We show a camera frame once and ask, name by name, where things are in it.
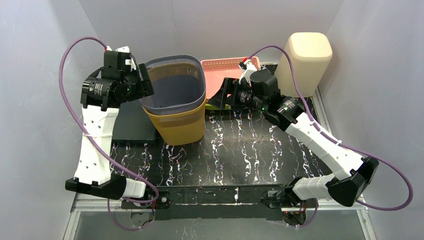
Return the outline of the grey slatted waste bin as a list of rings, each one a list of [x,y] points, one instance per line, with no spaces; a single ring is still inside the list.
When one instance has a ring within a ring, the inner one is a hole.
[[[153,115],[191,111],[206,99],[206,78],[201,62],[191,55],[172,55],[145,63],[154,94],[140,100]]]

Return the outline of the orange slatted waste bin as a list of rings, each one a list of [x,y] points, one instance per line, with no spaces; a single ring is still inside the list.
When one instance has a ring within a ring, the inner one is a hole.
[[[146,108],[143,110],[166,144],[180,146],[197,142],[204,136],[206,101],[205,98],[197,108],[176,114],[155,115]]]

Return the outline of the cream bin liner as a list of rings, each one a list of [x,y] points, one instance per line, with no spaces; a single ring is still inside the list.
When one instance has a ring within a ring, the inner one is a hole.
[[[331,59],[333,51],[326,35],[320,32],[293,33],[285,45],[293,65],[296,83],[302,96],[311,97],[317,89]],[[274,76],[283,96],[298,97],[289,62],[283,54]]]

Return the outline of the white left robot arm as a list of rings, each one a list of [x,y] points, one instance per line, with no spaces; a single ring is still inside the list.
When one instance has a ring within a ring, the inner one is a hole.
[[[85,130],[77,170],[66,180],[66,190],[112,200],[144,196],[146,183],[113,174],[108,158],[121,104],[153,93],[145,67],[138,67],[128,46],[104,52],[103,66],[82,83]]]

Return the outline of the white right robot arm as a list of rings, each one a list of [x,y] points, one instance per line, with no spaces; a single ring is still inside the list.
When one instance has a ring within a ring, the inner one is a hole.
[[[208,103],[220,110],[230,106],[262,112],[268,122],[299,140],[330,168],[331,174],[322,177],[296,177],[284,190],[271,194],[269,205],[295,206],[309,199],[333,199],[351,207],[379,166],[378,160],[341,147],[333,136],[327,139],[324,129],[314,127],[302,101],[282,96],[277,78],[266,69],[252,73],[250,81],[224,78]]]

